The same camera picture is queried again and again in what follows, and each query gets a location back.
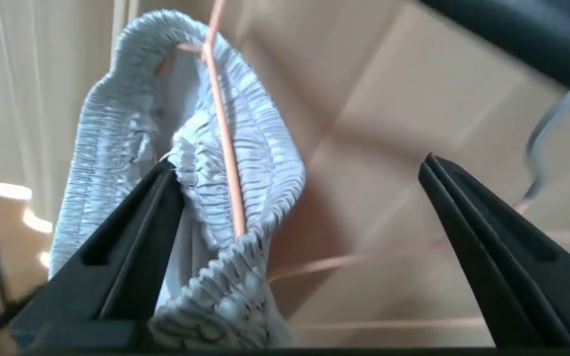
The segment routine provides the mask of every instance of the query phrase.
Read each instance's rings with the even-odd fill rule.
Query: gray wire
[[[546,184],[547,173],[540,155],[541,144],[551,128],[553,128],[568,111],[570,111],[570,90],[544,114],[540,122],[531,132],[529,140],[526,143],[526,159],[534,177],[533,182],[522,196],[522,203],[530,202],[535,199]]]

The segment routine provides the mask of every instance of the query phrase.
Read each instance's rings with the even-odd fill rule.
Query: black tube
[[[421,0],[570,87],[570,0]]]

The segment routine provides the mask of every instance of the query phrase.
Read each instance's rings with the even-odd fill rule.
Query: bright light spot
[[[32,199],[32,190],[16,184],[0,183],[0,197],[28,201]]]
[[[50,261],[49,252],[41,252],[39,254],[39,260],[41,261],[41,264],[46,266],[46,268],[49,268],[49,261]]]
[[[51,222],[37,218],[31,209],[24,211],[23,222],[31,229],[43,233],[51,233]]]

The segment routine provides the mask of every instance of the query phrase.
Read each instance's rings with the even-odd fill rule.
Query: white cloth
[[[149,322],[168,347],[287,346],[291,337],[265,281],[270,237],[299,198],[305,169],[284,123],[239,52],[218,36],[216,62],[245,207],[247,234],[233,239],[230,198],[207,67],[180,52],[207,27],[178,12],[148,13],[124,29],[109,73],[82,108],[52,245],[52,276],[152,167],[176,166],[186,199],[162,304]]]

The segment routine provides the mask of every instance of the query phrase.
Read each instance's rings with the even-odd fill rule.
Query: black rod
[[[570,87],[570,0],[421,0]]]

